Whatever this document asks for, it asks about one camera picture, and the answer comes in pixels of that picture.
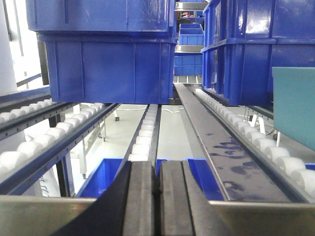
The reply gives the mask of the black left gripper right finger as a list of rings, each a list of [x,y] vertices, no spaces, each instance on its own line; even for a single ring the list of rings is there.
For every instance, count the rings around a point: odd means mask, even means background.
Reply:
[[[162,236],[230,236],[195,181],[188,163],[163,161],[159,170]]]

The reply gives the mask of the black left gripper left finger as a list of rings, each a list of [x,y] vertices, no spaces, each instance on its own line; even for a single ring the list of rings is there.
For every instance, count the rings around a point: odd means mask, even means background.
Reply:
[[[154,179],[149,161],[127,161],[107,190],[54,235],[154,235]]]

